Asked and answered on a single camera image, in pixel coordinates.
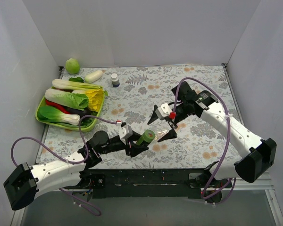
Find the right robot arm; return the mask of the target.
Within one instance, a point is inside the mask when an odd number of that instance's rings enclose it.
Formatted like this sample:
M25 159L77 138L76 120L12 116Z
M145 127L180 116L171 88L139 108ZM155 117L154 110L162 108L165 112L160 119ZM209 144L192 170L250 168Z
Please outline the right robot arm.
M176 138L177 124L190 115L196 115L223 135L240 155L238 160L220 160L206 167L204 182L207 186L215 187L226 178L241 178L253 183L273 165L276 142L271 138L264 140L230 116L215 94L207 90L196 93L185 81L172 92L180 104L175 103L173 108L168 103L155 105L148 122L151 124L160 119L170 125L171 129L159 141Z

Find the clear weekly pill organizer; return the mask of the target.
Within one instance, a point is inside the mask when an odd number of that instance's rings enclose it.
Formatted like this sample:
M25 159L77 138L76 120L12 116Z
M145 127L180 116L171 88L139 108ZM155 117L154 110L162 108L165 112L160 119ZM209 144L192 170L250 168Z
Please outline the clear weekly pill organizer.
M168 133L168 130L156 132L156 139L161 139L167 133Z

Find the green pill bottle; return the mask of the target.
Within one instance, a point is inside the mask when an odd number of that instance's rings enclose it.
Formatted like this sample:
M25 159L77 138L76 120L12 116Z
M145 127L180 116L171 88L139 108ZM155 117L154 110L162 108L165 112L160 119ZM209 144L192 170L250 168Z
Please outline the green pill bottle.
M155 139L155 137L155 133L152 130L147 129L137 140L136 144L139 146L148 146Z

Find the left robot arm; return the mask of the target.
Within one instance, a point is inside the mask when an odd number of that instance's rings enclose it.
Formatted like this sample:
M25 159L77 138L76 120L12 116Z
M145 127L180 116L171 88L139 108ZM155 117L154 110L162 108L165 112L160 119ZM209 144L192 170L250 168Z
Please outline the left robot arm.
M37 197L60 188L79 186L87 188L93 178L87 170L99 164L101 154L125 150L131 158L148 150L147 145L138 145L140 135L133 133L109 138L105 131L97 131L86 143L87 146L66 156L45 164L29 166L22 163L5 180L3 186L12 210L20 210Z

